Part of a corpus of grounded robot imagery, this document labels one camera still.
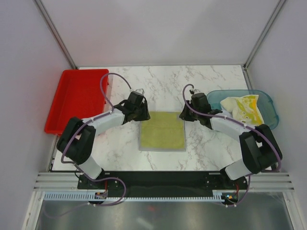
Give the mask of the grey frog towel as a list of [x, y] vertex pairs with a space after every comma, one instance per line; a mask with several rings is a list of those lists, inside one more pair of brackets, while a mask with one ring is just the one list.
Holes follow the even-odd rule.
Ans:
[[185, 151], [185, 123], [179, 112], [150, 111], [150, 119], [140, 122], [140, 151]]

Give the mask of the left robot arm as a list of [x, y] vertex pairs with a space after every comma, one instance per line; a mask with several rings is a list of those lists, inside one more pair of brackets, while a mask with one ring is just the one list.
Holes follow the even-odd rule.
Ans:
[[103, 169], [92, 157], [94, 139], [107, 130], [124, 125], [131, 121], [147, 121], [150, 119], [148, 103], [144, 97], [144, 90], [137, 89], [129, 94], [128, 99], [114, 106], [113, 110], [90, 117], [79, 119], [71, 118], [56, 148], [75, 165], [75, 167], [86, 174], [88, 183], [94, 189], [104, 186], [105, 177], [101, 174]]

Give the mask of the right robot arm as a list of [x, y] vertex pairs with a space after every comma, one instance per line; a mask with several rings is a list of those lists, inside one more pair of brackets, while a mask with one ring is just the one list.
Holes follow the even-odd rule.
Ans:
[[184, 100], [180, 119], [199, 121], [202, 126], [221, 132], [240, 144], [241, 159], [221, 170], [224, 172], [219, 177], [221, 187], [230, 189], [243, 176], [280, 170], [283, 155], [269, 126], [244, 125], [221, 110], [212, 109], [204, 93], [193, 90], [190, 93], [191, 99]]

